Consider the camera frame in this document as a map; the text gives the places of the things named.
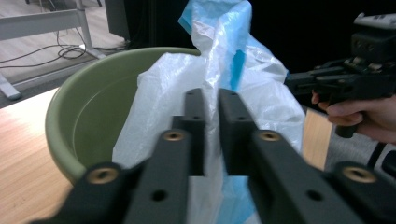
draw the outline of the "human hand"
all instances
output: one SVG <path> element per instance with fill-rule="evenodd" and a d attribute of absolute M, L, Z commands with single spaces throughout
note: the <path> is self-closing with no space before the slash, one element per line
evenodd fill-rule
<path fill-rule="evenodd" d="M 358 125 L 357 133 L 396 145 L 396 95 L 374 100 L 346 100 L 329 105 L 329 102 L 320 102 L 319 95 L 313 92 L 311 101 L 327 112 L 329 122 L 341 126 Z"/>

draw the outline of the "green plastic basin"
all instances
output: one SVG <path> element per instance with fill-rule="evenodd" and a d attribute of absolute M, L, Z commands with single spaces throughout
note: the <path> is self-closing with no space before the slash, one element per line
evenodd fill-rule
<path fill-rule="evenodd" d="M 46 137 L 52 158 L 71 183 L 87 167 L 111 161 L 134 100 L 137 76 L 165 52 L 199 54 L 182 48 L 113 54 L 79 70 L 57 90 L 46 116 Z"/>

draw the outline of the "metal desk leg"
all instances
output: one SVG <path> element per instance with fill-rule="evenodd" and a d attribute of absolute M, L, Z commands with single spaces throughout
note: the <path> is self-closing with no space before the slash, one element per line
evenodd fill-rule
<path fill-rule="evenodd" d="M 9 100 L 18 100 L 21 98 L 21 93 L 15 89 L 11 83 L 9 83 L 3 75 L 0 73 L 0 91 L 9 99 Z"/>

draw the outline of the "white plastic bag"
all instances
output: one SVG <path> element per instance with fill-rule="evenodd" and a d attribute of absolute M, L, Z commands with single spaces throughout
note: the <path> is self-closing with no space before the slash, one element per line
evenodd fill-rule
<path fill-rule="evenodd" d="M 205 177 L 190 178 L 189 223 L 249 223 L 254 205 L 245 177 L 228 177 L 219 148 L 218 89 L 238 91 L 257 125 L 283 133 L 301 150 L 304 112 L 286 86 L 287 69 L 249 33 L 244 0 L 190 0 L 180 24 L 201 56 L 164 54 L 138 78 L 113 161 L 131 167 L 148 157 L 157 135 L 182 115 L 184 93 L 201 88 L 207 117 Z"/>

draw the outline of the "wooden table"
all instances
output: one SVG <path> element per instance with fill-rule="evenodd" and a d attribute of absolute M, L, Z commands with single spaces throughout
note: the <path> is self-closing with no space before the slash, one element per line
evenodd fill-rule
<path fill-rule="evenodd" d="M 71 189 L 50 156 L 44 130 L 54 91 L 0 109 L 0 223 L 28 223 L 50 217 Z M 304 157 L 324 167 L 332 125 L 308 111 Z"/>

